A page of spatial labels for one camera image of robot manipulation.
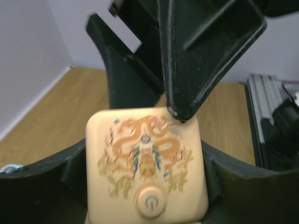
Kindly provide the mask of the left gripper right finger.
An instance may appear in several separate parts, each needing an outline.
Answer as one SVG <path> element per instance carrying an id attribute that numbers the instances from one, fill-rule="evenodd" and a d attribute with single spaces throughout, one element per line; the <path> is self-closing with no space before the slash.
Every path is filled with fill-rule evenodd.
<path id="1" fill-rule="evenodd" d="M 209 206 L 203 224 L 297 224 L 299 171 L 240 161 L 202 141 Z"/>

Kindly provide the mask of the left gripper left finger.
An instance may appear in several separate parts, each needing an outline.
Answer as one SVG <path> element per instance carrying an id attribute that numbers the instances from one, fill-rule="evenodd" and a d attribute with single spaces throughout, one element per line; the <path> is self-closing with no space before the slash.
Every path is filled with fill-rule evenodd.
<path id="1" fill-rule="evenodd" d="M 0 174 L 2 224 L 83 224 L 86 215 L 85 140 Z"/>

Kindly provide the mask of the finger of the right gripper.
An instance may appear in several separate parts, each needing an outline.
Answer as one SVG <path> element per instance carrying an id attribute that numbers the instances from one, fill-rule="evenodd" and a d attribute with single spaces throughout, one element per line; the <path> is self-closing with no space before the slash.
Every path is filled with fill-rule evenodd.
<path id="1" fill-rule="evenodd" d="M 85 29 L 107 71 L 110 109 L 153 107 L 164 91 L 158 78 L 98 14 L 89 16 Z"/>
<path id="2" fill-rule="evenodd" d="M 158 23 L 166 105 L 190 120 L 266 29 L 251 0 L 160 0 Z"/>

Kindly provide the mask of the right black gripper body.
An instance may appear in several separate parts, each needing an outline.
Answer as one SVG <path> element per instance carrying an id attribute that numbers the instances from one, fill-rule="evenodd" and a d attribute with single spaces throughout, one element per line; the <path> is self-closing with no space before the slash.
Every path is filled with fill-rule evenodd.
<path id="1" fill-rule="evenodd" d="M 156 0 L 113 0 L 109 8 L 110 14 L 118 16 L 139 39 L 141 45 L 135 55 L 162 82 L 157 10 Z"/>

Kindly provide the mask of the orange cube socket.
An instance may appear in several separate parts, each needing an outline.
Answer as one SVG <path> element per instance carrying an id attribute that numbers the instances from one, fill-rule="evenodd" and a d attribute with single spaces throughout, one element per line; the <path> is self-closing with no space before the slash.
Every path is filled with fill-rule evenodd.
<path id="1" fill-rule="evenodd" d="M 104 110 L 87 122 L 92 224 L 201 223 L 209 199 L 196 117 L 164 107 Z"/>

